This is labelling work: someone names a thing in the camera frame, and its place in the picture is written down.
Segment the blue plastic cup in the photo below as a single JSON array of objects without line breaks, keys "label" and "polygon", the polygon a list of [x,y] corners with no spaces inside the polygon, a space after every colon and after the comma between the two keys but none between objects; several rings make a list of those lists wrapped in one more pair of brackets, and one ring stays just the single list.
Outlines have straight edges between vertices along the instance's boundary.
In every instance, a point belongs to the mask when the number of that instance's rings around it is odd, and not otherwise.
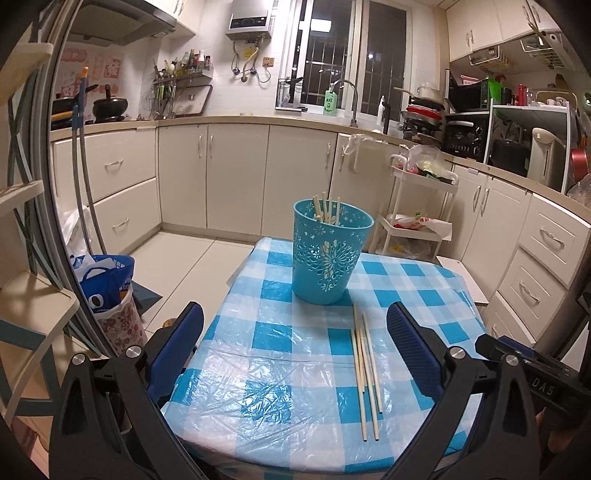
[{"label": "blue plastic cup", "polygon": [[[336,204],[333,202],[336,215]],[[302,300],[330,305],[343,296],[374,219],[363,210],[340,204],[340,225],[315,219],[312,200],[294,204],[291,288]]]}]

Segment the blue shopping bag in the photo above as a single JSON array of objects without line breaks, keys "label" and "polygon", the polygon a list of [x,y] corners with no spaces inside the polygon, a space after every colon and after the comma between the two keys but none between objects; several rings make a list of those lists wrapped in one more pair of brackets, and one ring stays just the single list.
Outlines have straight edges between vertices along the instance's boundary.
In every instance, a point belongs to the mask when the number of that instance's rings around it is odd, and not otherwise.
[{"label": "blue shopping bag", "polygon": [[104,267],[91,267],[80,281],[80,286],[92,312],[102,313],[121,303],[121,292],[126,292],[129,289],[134,276],[135,260],[128,255],[93,255],[92,258],[95,262],[106,258],[115,262],[115,268],[110,270]]}]

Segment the black pot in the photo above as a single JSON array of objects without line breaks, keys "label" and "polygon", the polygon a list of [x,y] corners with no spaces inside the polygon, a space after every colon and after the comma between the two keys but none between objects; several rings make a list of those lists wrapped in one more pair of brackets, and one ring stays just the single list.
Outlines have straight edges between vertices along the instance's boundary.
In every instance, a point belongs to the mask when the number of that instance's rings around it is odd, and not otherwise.
[{"label": "black pot", "polygon": [[[90,85],[86,88],[85,93],[91,92],[99,86],[98,83]],[[74,97],[62,97],[59,93],[56,93],[56,99],[51,104],[51,114],[71,112],[74,109],[74,103],[78,100],[78,94]]]},{"label": "black pot", "polygon": [[106,98],[95,101],[92,107],[92,114],[97,120],[122,116],[128,107],[127,99],[112,97],[111,86],[109,84],[105,85],[105,93]]}]

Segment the red thermos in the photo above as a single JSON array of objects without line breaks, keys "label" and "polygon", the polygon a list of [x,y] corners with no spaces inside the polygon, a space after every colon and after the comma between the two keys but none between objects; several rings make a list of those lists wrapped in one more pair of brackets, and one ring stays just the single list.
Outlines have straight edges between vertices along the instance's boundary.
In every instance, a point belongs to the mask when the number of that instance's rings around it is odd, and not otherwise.
[{"label": "red thermos", "polygon": [[519,85],[519,91],[517,92],[517,105],[527,105],[527,87],[525,85]]}]

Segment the red plate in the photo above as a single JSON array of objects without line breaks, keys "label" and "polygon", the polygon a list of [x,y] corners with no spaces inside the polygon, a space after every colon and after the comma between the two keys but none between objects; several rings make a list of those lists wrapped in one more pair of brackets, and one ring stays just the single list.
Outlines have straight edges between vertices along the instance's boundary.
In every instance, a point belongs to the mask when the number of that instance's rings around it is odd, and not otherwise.
[{"label": "red plate", "polygon": [[443,118],[436,110],[431,108],[426,108],[420,105],[409,105],[407,107],[407,112],[418,113],[419,115],[425,115],[429,118],[433,118],[434,120],[442,120]]}]

